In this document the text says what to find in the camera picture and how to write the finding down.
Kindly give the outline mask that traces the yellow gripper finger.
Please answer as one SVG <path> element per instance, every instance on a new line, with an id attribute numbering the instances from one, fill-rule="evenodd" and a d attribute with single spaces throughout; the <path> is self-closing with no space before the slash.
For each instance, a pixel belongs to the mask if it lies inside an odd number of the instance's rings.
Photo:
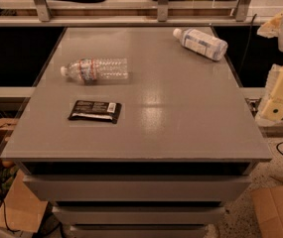
<path id="1" fill-rule="evenodd" d="M 283 65 L 273 64 L 269 70 L 265 93 L 258 106 L 258 121 L 283 119 Z"/>
<path id="2" fill-rule="evenodd" d="M 257 35 L 264 38 L 275 38 L 279 34 L 280 23 L 283 17 L 283 12 L 276 14 L 266 23 L 262 24 L 257 30 Z"/>

